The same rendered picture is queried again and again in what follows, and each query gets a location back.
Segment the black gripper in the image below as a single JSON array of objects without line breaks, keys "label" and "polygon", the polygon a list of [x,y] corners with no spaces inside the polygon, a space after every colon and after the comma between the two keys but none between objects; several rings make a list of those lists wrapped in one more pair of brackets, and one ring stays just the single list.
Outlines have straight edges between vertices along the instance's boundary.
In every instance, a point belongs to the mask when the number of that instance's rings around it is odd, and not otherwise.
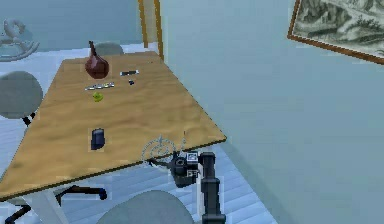
[{"label": "black gripper", "polygon": [[189,163],[185,157],[175,157],[171,162],[157,161],[153,158],[147,160],[150,166],[163,166],[170,168],[175,185],[184,188],[196,183],[198,165]]}]

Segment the grey round chair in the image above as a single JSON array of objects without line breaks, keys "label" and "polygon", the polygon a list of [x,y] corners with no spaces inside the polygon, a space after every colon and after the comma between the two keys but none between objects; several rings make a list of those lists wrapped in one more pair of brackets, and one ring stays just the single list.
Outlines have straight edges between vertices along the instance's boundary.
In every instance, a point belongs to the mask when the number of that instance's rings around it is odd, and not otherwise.
[{"label": "grey round chair", "polygon": [[176,196],[151,190],[114,206],[96,224],[194,224],[194,220]]},{"label": "grey round chair", "polygon": [[42,100],[42,87],[31,73],[13,71],[0,76],[0,116],[21,119],[29,126]]},{"label": "grey round chair", "polygon": [[101,42],[95,45],[95,49],[98,55],[122,55],[124,53],[123,48],[114,42]]}]

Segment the wooden table white legs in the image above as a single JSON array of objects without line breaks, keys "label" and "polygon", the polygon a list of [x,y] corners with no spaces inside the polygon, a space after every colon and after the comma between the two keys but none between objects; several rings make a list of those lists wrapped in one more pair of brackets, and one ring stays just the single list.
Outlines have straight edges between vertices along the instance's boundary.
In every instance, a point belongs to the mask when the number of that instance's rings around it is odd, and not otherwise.
[{"label": "wooden table white legs", "polygon": [[[52,189],[141,161],[142,148],[162,135],[186,138],[186,149],[225,141],[226,137],[192,95],[154,52],[115,55],[108,59],[106,82],[95,102],[94,84],[84,59],[64,60],[34,120],[0,181],[0,202],[30,200],[50,224],[65,224],[53,207]],[[122,71],[139,74],[120,76]],[[102,128],[105,145],[91,149],[94,129]]]}]

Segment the dark blue box object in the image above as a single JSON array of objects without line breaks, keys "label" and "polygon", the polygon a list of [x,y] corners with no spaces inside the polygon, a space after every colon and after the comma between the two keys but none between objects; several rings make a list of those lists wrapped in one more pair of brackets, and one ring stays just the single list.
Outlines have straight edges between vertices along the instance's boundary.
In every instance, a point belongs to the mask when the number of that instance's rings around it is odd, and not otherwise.
[{"label": "dark blue box object", "polygon": [[98,150],[105,145],[105,134],[102,128],[94,129],[91,136],[91,149]]}]

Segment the grey chair black wheeled legs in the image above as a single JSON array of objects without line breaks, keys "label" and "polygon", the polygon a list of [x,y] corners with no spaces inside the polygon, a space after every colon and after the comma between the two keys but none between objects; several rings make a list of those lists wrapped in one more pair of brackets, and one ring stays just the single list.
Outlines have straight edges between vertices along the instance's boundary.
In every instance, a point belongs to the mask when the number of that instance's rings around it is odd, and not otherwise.
[{"label": "grey chair black wheeled legs", "polygon": [[[101,200],[105,200],[107,198],[107,192],[104,188],[93,188],[93,187],[81,187],[77,185],[72,185],[70,187],[62,188],[59,190],[55,190],[53,195],[57,202],[58,206],[61,206],[62,197],[65,194],[96,194],[99,196]],[[7,217],[4,221],[4,224],[15,224],[15,221],[32,210],[31,206],[22,198],[14,198],[10,199],[9,203],[19,206],[20,209]]]}]

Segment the long silver remote control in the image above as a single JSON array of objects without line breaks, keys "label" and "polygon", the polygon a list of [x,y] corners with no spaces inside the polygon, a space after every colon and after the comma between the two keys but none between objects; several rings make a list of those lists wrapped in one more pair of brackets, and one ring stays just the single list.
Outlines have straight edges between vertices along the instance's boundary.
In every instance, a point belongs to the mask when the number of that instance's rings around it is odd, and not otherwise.
[{"label": "long silver remote control", "polygon": [[113,87],[115,87],[114,82],[108,82],[108,83],[87,86],[85,90],[88,91],[88,90],[106,89],[106,88],[113,88]]}]

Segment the dark red bulb vase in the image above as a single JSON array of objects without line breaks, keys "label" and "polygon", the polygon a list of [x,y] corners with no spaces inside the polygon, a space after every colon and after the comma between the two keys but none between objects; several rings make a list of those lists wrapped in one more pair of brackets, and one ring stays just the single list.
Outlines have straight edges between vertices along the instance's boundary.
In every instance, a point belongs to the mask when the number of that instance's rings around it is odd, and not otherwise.
[{"label": "dark red bulb vase", "polygon": [[94,79],[104,79],[109,73],[109,63],[97,54],[93,41],[89,41],[90,55],[85,63],[86,72]]}]

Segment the grey rocking horse figure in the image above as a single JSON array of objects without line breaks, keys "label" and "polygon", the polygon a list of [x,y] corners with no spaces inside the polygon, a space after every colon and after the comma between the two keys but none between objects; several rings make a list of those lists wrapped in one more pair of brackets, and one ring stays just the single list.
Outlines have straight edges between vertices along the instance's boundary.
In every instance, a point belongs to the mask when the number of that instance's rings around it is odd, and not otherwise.
[{"label": "grey rocking horse figure", "polygon": [[22,40],[26,25],[19,19],[8,18],[3,21],[0,33],[0,62],[12,62],[27,58],[34,53],[40,43]]}]

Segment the wooden framed landscape picture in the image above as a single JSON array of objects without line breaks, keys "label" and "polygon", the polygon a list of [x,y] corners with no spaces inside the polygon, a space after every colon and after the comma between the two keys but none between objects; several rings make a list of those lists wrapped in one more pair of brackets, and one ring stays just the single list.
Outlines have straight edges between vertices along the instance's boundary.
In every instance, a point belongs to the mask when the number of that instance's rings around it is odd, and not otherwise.
[{"label": "wooden framed landscape picture", "polygon": [[287,38],[384,65],[384,0],[295,0]]}]

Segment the wooden door frame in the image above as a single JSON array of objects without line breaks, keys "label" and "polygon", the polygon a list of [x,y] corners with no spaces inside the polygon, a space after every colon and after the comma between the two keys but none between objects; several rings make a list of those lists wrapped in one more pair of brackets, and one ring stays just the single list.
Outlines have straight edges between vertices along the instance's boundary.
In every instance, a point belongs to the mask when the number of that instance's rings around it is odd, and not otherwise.
[{"label": "wooden door frame", "polygon": [[164,59],[160,0],[137,0],[143,46],[156,43],[158,54]]}]

